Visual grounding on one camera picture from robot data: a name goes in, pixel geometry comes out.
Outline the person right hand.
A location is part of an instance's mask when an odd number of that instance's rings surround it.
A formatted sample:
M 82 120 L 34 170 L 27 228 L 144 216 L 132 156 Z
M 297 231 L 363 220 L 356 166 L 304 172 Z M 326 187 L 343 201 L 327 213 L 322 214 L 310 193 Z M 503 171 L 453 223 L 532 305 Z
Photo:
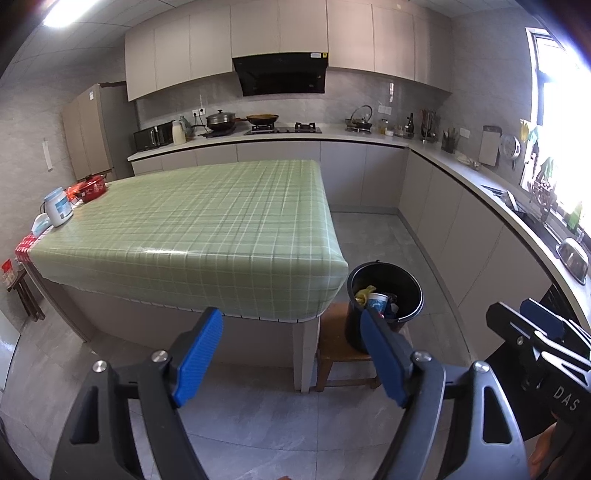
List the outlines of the person right hand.
M 557 424 L 550 425 L 537 439 L 535 448 L 529 457 L 529 474 L 535 479 L 542 471 L 542 463 L 549 453 L 552 436 Z

